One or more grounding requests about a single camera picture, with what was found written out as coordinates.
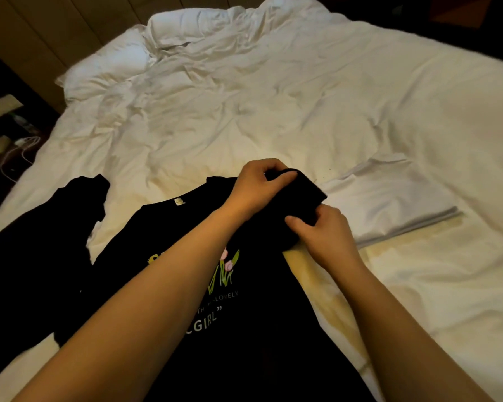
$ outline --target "forearm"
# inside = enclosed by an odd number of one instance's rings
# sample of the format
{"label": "forearm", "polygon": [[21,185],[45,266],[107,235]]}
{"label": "forearm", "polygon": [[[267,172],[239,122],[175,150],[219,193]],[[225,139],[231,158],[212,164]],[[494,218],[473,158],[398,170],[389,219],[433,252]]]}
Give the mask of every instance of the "forearm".
{"label": "forearm", "polygon": [[227,207],[213,212],[105,303],[15,400],[143,399],[242,222]]}
{"label": "forearm", "polygon": [[390,401],[491,401],[363,265],[332,265]]}

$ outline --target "fingers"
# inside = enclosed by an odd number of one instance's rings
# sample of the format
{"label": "fingers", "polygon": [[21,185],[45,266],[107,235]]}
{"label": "fingers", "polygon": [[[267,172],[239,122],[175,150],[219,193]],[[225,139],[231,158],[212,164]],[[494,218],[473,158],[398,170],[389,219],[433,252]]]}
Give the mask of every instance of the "fingers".
{"label": "fingers", "polygon": [[294,231],[300,238],[307,236],[313,229],[312,226],[304,223],[301,219],[294,216],[287,216],[285,218],[285,223],[288,225],[288,228]]}
{"label": "fingers", "polygon": [[280,161],[277,158],[266,158],[253,162],[256,162],[257,166],[260,167],[263,172],[266,172],[269,169],[276,169],[276,170],[287,169],[287,165],[285,165],[282,161]]}
{"label": "fingers", "polygon": [[289,172],[285,172],[284,174],[279,175],[276,179],[268,182],[272,185],[274,189],[274,194],[279,192],[281,189],[286,187],[290,182],[294,181],[298,176],[298,172],[295,170],[291,170]]}

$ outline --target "white pillow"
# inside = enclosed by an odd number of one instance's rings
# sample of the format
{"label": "white pillow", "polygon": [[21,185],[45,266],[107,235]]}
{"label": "white pillow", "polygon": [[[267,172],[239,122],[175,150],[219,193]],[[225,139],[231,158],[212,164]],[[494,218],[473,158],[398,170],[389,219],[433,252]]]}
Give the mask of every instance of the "white pillow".
{"label": "white pillow", "polygon": [[104,93],[109,87],[144,73],[156,62],[144,39],[145,26],[135,25],[69,68],[56,80],[67,105]]}
{"label": "white pillow", "polygon": [[156,49],[196,42],[221,30],[245,11],[243,7],[186,8],[154,14],[149,18],[145,37]]}

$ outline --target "folded fabric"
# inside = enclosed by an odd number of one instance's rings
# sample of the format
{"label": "folded fabric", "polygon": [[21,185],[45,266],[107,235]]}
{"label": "folded fabric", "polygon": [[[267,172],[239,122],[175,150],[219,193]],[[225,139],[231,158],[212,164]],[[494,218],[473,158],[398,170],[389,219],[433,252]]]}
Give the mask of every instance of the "folded fabric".
{"label": "folded fabric", "polygon": [[101,175],[80,176],[0,232],[0,371],[55,331],[76,302],[109,187]]}
{"label": "folded fabric", "polygon": [[453,195],[400,153],[375,155],[321,188],[325,203],[347,217],[358,248],[460,214]]}

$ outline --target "white bedsheet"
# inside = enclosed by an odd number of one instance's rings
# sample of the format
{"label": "white bedsheet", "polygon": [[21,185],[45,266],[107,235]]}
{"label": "white bedsheet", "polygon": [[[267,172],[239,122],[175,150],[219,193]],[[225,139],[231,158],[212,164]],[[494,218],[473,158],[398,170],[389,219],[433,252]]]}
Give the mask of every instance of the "white bedsheet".
{"label": "white bedsheet", "polygon": [[[111,187],[88,244],[94,259],[141,205],[234,176],[248,160],[275,156],[321,183],[378,150],[415,160],[464,214],[368,247],[366,263],[503,401],[503,62],[350,22],[313,0],[267,0],[68,107],[0,208],[0,229],[70,179],[102,173]],[[295,274],[327,311],[339,294],[306,278],[315,272]],[[331,312],[353,327],[349,312]],[[363,369],[357,338],[324,316]],[[19,382],[0,381],[0,400]]]}

